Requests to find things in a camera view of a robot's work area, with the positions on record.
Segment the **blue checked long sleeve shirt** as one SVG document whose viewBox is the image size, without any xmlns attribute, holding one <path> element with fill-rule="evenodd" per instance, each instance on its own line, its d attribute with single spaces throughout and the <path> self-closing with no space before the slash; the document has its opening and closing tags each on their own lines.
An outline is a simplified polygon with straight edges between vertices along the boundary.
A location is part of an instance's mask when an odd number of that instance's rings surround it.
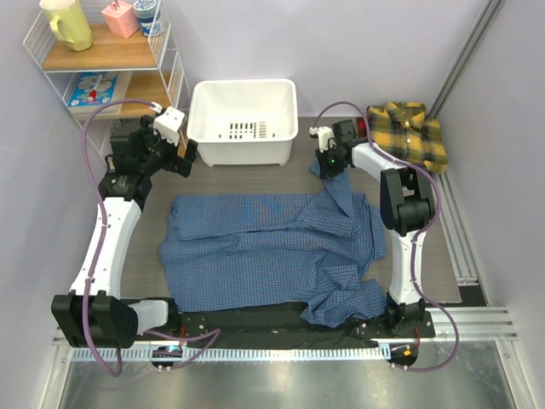
<svg viewBox="0 0 545 409">
<path fill-rule="evenodd" d="M 379 210 L 347 173 L 319 193 L 180 195 L 160 258 L 182 312 L 302 302 L 302 318 L 336 327 L 382 315 L 365 275 L 387 254 Z"/>
</svg>

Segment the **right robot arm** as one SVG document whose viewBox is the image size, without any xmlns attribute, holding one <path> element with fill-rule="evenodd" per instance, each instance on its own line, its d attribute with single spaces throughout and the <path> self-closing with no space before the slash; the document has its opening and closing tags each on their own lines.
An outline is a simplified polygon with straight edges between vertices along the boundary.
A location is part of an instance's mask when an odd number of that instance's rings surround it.
<svg viewBox="0 0 545 409">
<path fill-rule="evenodd" d="M 393 250 L 393 275 L 382 322 L 396 337 L 415 335 L 426 313 L 420 286 L 423 229 L 436 214 L 430 177 L 358 137 L 351 120 L 314 126 L 309 135 L 318 141 L 315 154 L 321 178 L 331 179 L 351 167 L 380 183 L 381 221 L 390 233 Z"/>
</svg>

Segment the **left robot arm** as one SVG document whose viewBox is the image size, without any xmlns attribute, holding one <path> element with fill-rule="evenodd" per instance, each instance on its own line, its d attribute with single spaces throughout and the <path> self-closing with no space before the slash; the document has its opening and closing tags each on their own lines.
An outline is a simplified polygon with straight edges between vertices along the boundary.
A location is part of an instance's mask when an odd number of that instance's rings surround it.
<svg viewBox="0 0 545 409">
<path fill-rule="evenodd" d="M 111 134 L 107 171 L 98 185 L 95 230 L 71 289 L 56 295 L 52 314 L 68 343 L 85 348 L 127 349 L 153 330 L 164 340 L 181 329 L 173 298 L 121 298 L 121 276 L 131 236 L 160 170 L 187 177 L 198 144 L 184 134 L 186 115 L 169 107 Z"/>
</svg>

